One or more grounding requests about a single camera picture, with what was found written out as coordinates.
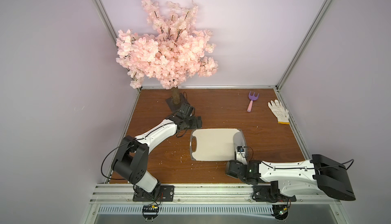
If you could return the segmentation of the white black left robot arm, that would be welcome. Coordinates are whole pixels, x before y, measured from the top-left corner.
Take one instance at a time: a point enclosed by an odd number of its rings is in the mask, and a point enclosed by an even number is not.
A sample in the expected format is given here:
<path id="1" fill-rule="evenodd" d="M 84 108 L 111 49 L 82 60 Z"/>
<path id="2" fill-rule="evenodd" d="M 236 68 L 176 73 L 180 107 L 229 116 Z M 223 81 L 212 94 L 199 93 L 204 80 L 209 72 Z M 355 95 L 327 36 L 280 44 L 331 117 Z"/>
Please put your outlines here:
<path id="1" fill-rule="evenodd" d="M 178 135 L 182 130 L 188 131 L 202 128 L 202 118 L 194 115 L 195 108 L 190 104 L 182 104 L 180 109 L 170 114 L 157 126 L 136 137 L 126 136 L 119 146 L 110 151 L 101 163 L 101 175 L 105 179 L 103 165 L 110 154 L 115 153 L 111 170 L 122 179 L 131 183 L 135 189 L 152 199 L 158 198 L 161 183 L 147 171 L 149 154 L 167 138 Z"/>

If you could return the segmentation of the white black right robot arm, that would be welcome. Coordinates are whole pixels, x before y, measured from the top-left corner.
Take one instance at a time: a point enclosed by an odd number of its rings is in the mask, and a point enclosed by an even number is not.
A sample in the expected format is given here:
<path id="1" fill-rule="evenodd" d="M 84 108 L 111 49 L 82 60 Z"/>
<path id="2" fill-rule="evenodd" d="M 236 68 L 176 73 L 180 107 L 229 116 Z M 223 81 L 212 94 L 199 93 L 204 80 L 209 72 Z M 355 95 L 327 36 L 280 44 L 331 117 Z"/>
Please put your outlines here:
<path id="1" fill-rule="evenodd" d="M 295 201 L 297 195 L 324 193 L 342 201 L 356 199 L 348 176 L 353 159 L 339 163 L 320 154 L 295 163 L 250 160 L 246 164 L 231 160 L 225 174 L 253 187 L 257 202 Z"/>

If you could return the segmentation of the white grey-rimmed cutting board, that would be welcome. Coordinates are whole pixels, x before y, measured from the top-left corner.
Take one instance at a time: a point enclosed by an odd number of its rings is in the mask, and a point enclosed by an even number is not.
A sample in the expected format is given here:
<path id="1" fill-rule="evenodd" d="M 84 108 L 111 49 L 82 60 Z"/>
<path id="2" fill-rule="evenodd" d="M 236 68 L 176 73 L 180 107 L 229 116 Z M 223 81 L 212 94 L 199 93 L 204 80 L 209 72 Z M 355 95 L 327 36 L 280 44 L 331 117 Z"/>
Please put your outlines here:
<path id="1" fill-rule="evenodd" d="M 234 128 L 196 129 L 190 136 L 190 157 L 194 161 L 235 160 Z"/>

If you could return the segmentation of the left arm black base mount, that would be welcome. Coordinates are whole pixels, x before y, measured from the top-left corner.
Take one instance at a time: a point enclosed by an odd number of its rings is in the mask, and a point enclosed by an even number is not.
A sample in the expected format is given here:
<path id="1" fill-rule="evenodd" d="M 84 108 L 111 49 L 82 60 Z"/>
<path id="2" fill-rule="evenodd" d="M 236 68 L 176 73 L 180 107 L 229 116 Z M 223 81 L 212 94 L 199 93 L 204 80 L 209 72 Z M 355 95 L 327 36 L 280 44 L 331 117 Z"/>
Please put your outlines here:
<path id="1" fill-rule="evenodd" d="M 141 187 L 133 186 L 133 201 L 134 202 L 172 202 L 174 199 L 175 186 L 174 185 L 161 185 L 158 182 L 155 189 L 152 192 L 147 192 Z"/>

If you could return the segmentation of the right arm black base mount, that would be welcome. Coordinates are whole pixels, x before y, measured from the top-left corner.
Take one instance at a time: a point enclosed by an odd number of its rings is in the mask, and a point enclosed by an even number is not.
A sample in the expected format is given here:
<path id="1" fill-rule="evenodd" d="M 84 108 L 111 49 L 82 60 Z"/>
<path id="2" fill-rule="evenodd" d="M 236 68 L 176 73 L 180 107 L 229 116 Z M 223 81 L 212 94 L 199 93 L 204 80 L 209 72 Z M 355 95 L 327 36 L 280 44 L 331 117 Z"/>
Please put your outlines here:
<path id="1" fill-rule="evenodd" d="M 253 186 L 252 199 L 256 202 L 296 202 L 296 196 L 287 197 L 280 192 L 279 184 L 273 181 L 270 185 Z"/>

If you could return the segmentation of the black-handled kitchen knife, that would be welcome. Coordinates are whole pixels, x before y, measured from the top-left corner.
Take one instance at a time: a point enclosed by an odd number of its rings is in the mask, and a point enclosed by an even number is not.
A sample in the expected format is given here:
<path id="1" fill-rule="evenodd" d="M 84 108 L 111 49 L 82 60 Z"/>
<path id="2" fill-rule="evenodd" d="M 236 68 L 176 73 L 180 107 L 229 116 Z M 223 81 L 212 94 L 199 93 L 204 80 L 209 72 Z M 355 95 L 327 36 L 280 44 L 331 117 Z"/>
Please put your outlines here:
<path id="1" fill-rule="evenodd" d="M 248 149 L 243 132 L 237 129 L 233 136 L 235 160 L 247 165 Z"/>

